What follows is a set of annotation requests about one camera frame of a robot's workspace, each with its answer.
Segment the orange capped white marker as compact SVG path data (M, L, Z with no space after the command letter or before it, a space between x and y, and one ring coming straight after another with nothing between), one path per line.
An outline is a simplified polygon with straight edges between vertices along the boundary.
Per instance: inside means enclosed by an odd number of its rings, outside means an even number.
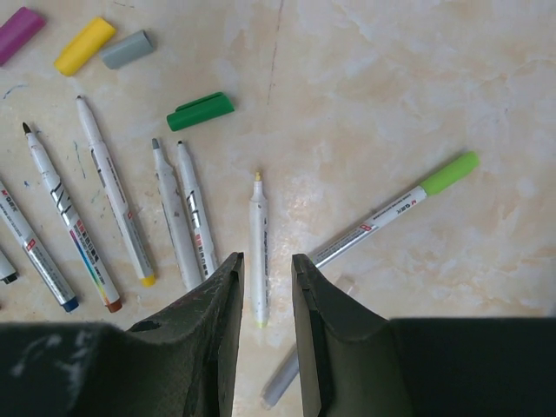
M155 159L159 194L162 198L162 208L169 229L170 239L173 244L182 281L186 289L190 291L202 283L202 276L197 265L175 171L167 162L158 140L153 138L151 145Z

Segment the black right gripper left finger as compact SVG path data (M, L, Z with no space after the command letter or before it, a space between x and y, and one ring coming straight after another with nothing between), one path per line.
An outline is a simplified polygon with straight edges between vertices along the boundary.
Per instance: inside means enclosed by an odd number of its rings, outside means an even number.
M121 330L104 322L4 323L4 416L229 416L244 257Z

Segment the magenta capped white marker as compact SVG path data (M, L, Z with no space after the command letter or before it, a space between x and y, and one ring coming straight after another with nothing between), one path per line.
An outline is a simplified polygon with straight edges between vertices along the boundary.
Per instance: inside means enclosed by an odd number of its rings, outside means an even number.
M103 305L112 314L118 312L122 308L121 296L101 259L96 245L92 241L89 231L77 212L75 204L71 201L68 190L63 185L60 175L56 172L47 151L36 137L35 132L26 122L23 122L22 125L31 157L43 178L44 187L49 192L56 211L75 244L77 253L80 255Z

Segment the navy capped white marker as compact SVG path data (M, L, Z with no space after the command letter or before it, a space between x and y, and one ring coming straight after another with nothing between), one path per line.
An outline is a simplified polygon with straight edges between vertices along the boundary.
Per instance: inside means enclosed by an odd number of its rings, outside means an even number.
M75 292L3 183L1 183L1 217L58 304L66 313L76 310L79 301Z

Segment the pink capped white marker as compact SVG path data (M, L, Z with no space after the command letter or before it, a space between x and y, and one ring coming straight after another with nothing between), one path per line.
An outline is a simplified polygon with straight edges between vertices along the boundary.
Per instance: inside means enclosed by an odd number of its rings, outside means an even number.
M255 323L264 328L270 311L268 266L268 200L264 195L261 171L255 172L249 200L250 297Z

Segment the dark green marker cap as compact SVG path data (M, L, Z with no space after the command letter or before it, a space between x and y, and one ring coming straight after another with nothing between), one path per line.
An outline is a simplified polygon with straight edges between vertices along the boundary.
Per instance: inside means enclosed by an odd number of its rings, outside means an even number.
M178 131L234 111L231 100L223 92L216 92L177 107L166 119L169 128Z

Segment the yellow slim marker cap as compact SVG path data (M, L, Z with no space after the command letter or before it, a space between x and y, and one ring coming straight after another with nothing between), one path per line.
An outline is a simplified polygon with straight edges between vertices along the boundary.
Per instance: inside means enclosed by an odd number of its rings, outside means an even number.
M64 76L73 76L116 34L116 28L102 17L93 18L63 49L55 68Z

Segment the grey marker cap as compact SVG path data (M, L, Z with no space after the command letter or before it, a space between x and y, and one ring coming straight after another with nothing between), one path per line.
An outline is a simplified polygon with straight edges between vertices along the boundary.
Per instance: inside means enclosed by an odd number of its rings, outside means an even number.
M99 56L107 68L117 70L149 55L154 50L155 47L150 41L147 32L145 30L138 30L121 41L103 48L99 51Z

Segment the lime green capped marker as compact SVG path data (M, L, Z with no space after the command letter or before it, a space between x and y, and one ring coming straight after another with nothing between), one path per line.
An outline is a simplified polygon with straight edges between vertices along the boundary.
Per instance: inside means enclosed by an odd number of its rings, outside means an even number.
M411 210L417 204L425 201L432 195L438 195L443 190L469 175L480 164L478 155L468 151L444 168L431 174L424 181L410 189L404 195L392 200L366 220L360 222L335 241L325 245L313 255L309 256L311 262L322 268L332 260L347 252L349 249L362 242L379 229Z

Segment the magenta marker cap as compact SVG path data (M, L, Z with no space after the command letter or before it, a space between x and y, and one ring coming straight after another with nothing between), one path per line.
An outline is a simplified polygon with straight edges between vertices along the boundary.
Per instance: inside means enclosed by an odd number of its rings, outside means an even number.
M4 66L45 24L45 18L34 10L18 9L1 27L1 65Z

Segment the black eraser-cap white marker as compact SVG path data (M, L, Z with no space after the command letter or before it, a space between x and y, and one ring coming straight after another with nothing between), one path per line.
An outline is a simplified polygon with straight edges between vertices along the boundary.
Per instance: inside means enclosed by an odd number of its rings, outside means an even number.
M0 279L6 285L16 281L18 273L15 267L8 260L6 255L0 250Z

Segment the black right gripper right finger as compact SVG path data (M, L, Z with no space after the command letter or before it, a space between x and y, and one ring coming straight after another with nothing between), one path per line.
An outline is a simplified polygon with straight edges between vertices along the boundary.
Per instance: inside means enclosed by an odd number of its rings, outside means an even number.
M555 320L385 319L292 258L306 416L552 416Z

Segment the dark green capped marker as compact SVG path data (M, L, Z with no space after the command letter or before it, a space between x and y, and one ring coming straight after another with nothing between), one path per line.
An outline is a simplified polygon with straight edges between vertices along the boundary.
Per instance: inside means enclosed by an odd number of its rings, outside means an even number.
M201 188L195 174L195 167L184 141L176 144L178 165L191 221L194 244L201 263L201 271L208 279L218 268L215 244L211 235L208 217L202 200Z

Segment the yellow capped slim marker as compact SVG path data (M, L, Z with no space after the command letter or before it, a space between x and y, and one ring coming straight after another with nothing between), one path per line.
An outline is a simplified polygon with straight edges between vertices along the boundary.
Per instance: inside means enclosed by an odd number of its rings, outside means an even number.
M83 96L76 97L76 107L97 174L103 183L136 275L143 286L153 286L156 283L154 269L142 244L134 221L134 214L129 208L129 202L123 191L116 166L103 140L96 119Z

